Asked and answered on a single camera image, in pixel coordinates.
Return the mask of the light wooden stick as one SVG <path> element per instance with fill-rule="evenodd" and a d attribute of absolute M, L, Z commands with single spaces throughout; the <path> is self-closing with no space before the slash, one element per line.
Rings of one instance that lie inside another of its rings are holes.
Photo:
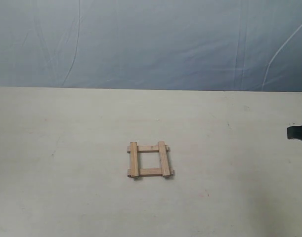
<path fill-rule="evenodd" d="M 158 153 L 159 147 L 155 146 L 137 146 L 136 148 L 138 153 Z M 170 147 L 166 145 L 166 152 L 170 151 Z M 127 146 L 127 153 L 130 153 L 130 146 Z"/>

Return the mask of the long wooden stick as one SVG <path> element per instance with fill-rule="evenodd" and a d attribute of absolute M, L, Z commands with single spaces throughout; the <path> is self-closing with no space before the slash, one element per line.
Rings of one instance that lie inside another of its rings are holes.
<path fill-rule="evenodd" d="M 130 143 L 130 176 L 131 178 L 139 176 L 138 152 L 136 142 Z"/>

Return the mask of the pale wooden stick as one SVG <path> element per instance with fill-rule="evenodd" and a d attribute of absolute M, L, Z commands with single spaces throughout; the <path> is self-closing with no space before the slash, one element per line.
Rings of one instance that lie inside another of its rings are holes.
<path fill-rule="evenodd" d="M 158 150 L 159 150 L 159 156 L 161 162 L 162 176 L 168 177 L 171 175 L 171 172 L 170 172 L 169 160 L 167 157 L 166 145 L 164 141 L 158 142 Z"/>

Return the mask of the blue-grey backdrop cloth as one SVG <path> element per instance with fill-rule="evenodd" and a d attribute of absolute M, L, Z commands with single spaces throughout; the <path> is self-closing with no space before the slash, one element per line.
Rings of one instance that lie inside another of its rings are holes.
<path fill-rule="evenodd" d="M 0 86 L 302 92 L 302 0 L 0 0 Z"/>

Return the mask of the brown wooden stick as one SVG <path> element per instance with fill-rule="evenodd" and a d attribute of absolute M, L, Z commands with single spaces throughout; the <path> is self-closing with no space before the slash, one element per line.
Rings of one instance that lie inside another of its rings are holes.
<path fill-rule="evenodd" d="M 170 176 L 174 175 L 174 170 L 170 169 Z M 131 170 L 128 169 L 127 176 L 132 177 Z M 137 177 L 150 177 L 150 176 L 162 176 L 163 172 L 161 168 L 147 168 L 147 169 L 139 169 Z"/>

